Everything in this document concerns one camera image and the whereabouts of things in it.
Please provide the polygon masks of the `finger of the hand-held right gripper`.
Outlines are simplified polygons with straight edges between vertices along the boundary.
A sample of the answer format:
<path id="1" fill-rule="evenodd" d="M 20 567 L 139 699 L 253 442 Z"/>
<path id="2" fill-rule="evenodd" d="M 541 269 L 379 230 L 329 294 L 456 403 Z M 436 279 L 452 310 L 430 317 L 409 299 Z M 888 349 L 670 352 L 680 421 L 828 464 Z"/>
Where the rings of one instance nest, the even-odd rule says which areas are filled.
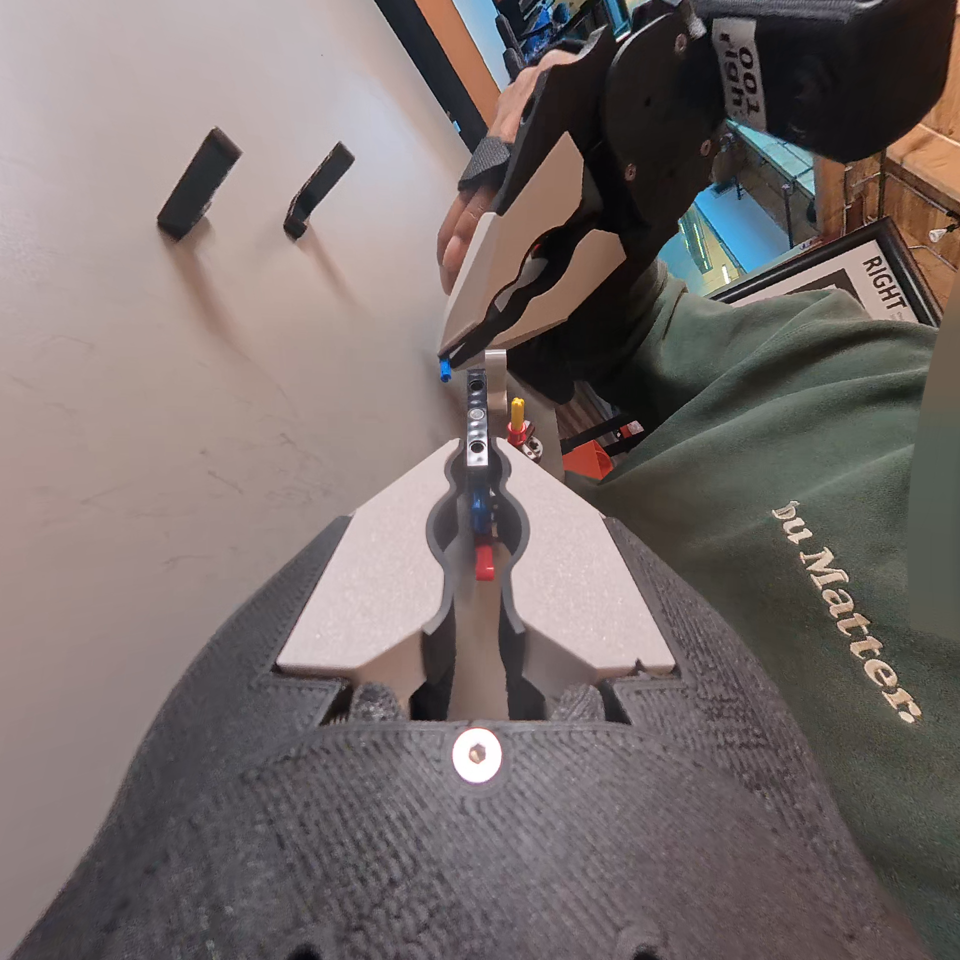
<path id="1" fill-rule="evenodd" d="M 476 227 L 449 296 L 438 358 L 452 360 L 486 321 L 498 296 L 519 278 L 525 259 L 563 226 L 582 201 L 584 160 L 564 133 L 504 213 L 488 210 Z"/>
<path id="2" fill-rule="evenodd" d="M 466 352 L 509 351 L 557 328 L 626 261 L 594 227 L 480 226 L 466 254 Z"/>

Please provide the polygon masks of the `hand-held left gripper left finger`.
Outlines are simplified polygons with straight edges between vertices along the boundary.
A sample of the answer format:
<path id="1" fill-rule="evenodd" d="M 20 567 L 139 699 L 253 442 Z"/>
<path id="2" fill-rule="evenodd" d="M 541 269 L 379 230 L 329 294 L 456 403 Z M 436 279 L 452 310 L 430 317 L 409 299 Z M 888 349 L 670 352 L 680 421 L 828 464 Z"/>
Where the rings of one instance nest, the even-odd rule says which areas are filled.
<path id="1" fill-rule="evenodd" d="M 275 662 L 297 678 L 390 690 L 402 714 L 455 658 L 448 545 L 463 452 L 450 439 L 350 515 Z"/>

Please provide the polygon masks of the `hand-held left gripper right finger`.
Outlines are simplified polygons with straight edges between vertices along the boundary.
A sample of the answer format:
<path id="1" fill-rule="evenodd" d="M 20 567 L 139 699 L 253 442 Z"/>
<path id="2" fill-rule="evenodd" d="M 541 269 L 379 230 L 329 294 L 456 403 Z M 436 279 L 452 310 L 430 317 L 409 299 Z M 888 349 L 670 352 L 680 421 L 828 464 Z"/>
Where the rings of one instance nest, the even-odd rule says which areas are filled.
<path id="1" fill-rule="evenodd" d="M 606 517 L 507 442 L 497 449 L 519 517 L 505 604 L 524 644 L 523 678 L 558 700 L 576 685 L 670 675 L 675 657 Z"/>

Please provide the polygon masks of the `black frame lego assembly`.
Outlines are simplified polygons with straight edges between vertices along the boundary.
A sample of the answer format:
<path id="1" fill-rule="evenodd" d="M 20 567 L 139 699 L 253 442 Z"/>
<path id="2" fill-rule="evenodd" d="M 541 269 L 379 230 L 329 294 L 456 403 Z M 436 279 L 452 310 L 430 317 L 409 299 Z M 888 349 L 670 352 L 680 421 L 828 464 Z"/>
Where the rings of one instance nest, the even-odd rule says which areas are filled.
<path id="1" fill-rule="evenodd" d="M 466 441 L 464 452 L 466 493 L 473 536 L 475 579 L 492 583 L 496 579 L 495 544 L 499 541 L 499 482 L 502 462 L 492 432 L 491 407 L 486 369 L 474 366 L 466 374 Z M 506 423 L 507 441 L 533 463 L 541 462 L 544 445 L 536 427 L 526 417 L 525 401 L 510 401 Z"/>

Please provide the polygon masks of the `person's right hand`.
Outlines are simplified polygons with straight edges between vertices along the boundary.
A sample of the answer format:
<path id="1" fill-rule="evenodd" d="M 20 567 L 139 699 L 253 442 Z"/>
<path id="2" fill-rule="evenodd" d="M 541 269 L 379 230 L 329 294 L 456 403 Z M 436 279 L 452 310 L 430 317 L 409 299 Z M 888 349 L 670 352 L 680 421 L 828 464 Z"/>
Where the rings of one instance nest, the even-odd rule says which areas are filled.
<path id="1" fill-rule="evenodd" d="M 503 143 L 513 143 L 519 132 L 522 114 L 533 95 L 540 75 L 560 65 L 576 62 L 579 54 L 563 49 L 551 50 L 537 64 L 519 72 L 500 94 L 487 134 Z M 440 285 L 450 294 L 461 272 L 479 221 L 498 194 L 498 186 L 480 184 L 462 189 L 453 200 L 439 228 L 437 261 Z"/>

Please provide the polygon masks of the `orange object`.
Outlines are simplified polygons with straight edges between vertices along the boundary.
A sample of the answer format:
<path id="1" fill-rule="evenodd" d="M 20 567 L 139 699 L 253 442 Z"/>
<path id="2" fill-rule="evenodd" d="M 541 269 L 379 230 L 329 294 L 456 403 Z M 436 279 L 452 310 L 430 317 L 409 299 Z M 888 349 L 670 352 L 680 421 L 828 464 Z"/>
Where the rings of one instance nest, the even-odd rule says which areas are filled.
<path id="1" fill-rule="evenodd" d="M 562 454 L 561 462 L 568 474 L 595 480 L 604 479 L 615 468 L 611 457 L 596 439 L 581 443 Z"/>

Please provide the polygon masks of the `person's green sweatshirt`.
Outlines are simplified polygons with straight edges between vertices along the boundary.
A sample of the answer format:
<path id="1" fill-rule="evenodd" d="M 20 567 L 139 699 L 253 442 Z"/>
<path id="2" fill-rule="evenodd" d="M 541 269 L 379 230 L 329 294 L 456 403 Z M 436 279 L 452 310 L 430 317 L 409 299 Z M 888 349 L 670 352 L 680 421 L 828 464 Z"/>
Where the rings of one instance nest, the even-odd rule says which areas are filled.
<path id="1" fill-rule="evenodd" d="M 650 433 L 578 492 L 761 661 L 860 850 L 958 958 L 958 641 L 910 624 L 907 574 L 937 336 L 838 290 L 716 302 L 656 264 L 544 352 Z"/>

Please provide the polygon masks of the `black framed poster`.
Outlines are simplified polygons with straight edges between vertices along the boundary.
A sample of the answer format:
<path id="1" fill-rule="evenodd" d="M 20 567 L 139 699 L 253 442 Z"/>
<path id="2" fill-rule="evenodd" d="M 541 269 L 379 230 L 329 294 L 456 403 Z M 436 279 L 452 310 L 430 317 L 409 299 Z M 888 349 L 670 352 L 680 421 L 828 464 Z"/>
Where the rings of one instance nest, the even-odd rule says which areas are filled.
<path id="1" fill-rule="evenodd" d="M 816 291 L 845 292 L 875 320 L 934 329 L 942 322 L 939 301 L 889 217 L 752 273 L 712 294 L 711 299 L 746 306 Z"/>

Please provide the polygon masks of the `wooden furniture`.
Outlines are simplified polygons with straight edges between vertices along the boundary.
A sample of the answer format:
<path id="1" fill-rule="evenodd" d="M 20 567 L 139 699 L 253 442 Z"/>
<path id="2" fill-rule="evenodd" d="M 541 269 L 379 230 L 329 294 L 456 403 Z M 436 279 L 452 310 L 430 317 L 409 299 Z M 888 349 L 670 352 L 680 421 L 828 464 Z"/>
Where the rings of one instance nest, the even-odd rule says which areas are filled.
<path id="1" fill-rule="evenodd" d="M 847 164 L 815 157 L 820 234 L 835 238 L 890 218 L 914 250 L 958 265 L 958 87 L 885 152 Z"/>

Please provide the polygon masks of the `black L-shaped bracket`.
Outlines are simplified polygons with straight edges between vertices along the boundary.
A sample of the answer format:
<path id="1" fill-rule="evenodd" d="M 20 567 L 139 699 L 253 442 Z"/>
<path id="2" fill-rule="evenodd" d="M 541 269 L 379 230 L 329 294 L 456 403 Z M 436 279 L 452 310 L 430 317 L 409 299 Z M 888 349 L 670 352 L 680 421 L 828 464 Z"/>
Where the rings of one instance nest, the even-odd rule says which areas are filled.
<path id="1" fill-rule="evenodd" d="M 186 238 L 241 156 L 242 150 L 220 127 L 211 128 L 157 215 L 162 234 L 174 242 Z"/>
<path id="2" fill-rule="evenodd" d="M 309 219 L 318 205 L 351 169 L 354 154 L 339 141 L 292 198 L 283 222 L 287 237 L 297 241 L 306 233 Z"/>

